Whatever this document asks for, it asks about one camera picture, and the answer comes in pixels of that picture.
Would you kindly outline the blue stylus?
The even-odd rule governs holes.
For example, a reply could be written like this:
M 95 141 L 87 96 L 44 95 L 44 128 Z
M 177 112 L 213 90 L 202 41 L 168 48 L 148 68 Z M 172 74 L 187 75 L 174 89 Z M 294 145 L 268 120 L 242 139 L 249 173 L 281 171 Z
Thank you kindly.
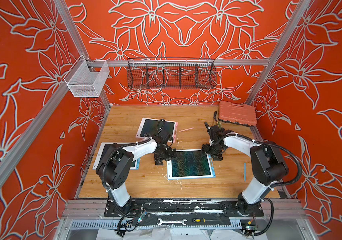
M 243 173 L 244 173 L 244 182 L 246 182 L 247 181 L 247 164 L 246 163 L 244 163 Z

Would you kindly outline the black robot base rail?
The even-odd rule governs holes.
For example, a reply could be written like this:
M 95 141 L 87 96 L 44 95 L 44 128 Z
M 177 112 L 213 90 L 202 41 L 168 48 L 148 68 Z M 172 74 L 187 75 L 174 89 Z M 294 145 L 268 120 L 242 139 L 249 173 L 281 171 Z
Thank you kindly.
M 150 214 L 223 214 L 226 217 L 241 217 L 237 207 L 237 199 L 160 199 L 133 198 L 125 206 L 128 211 L 144 209 Z

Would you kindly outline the blue tablet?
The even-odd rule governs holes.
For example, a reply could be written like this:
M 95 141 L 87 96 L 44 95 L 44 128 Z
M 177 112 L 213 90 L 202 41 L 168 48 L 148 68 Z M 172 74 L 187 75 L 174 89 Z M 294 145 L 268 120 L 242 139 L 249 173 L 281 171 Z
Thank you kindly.
M 201 150 L 178 150 L 167 163 L 168 180 L 215 178 L 212 158 Z
M 107 150 L 110 148 L 110 146 L 114 144 L 114 143 L 101 143 L 101 146 L 98 150 L 97 156 L 96 156 L 96 160 L 95 163 L 93 164 L 93 170 L 97 169 L 97 166 L 99 165 L 100 160 L 102 159 L 102 157 L 107 153 Z M 133 160 L 132 165 L 130 167 L 131 170 L 138 170 L 139 166 L 140 166 L 140 158 Z

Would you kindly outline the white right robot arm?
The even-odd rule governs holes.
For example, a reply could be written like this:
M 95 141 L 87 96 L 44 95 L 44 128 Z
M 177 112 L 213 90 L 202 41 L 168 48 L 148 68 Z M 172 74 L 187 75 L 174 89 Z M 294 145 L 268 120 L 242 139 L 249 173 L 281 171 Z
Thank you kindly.
M 253 178 L 247 188 L 238 195 L 236 209 L 242 216 L 248 216 L 260 205 L 267 194 L 278 186 L 288 186 L 298 182 L 303 168 L 299 159 L 286 148 L 274 142 L 262 142 L 240 135 L 231 130 L 209 126 L 205 123 L 210 140 L 202 145 L 202 152 L 210 155 L 214 161 L 221 161 L 224 152 L 231 148 L 251 158 Z M 286 152 L 297 166 L 296 176 L 281 182 L 288 175 L 289 168 L 282 152 Z

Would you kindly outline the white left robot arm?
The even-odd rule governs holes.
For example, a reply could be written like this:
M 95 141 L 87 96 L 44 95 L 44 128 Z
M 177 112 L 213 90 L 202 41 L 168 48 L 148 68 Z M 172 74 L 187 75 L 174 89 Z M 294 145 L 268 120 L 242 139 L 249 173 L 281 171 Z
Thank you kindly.
M 174 137 L 166 130 L 165 122 L 164 119 L 160 119 L 156 132 L 152 135 L 145 134 L 145 139 L 140 142 L 113 143 L 98 163 L 96 174 L 100 177 L 116 211 L 126 218 L 134 218 L 139 214 L 139 210 L 130 214 L 132 198 L 125 184 L 132 162 L 153 154 L 155 165 L 162 166 L 164 161 L 177 157 L 177 150 L 168 145 L 168 141 L 172 142 Z

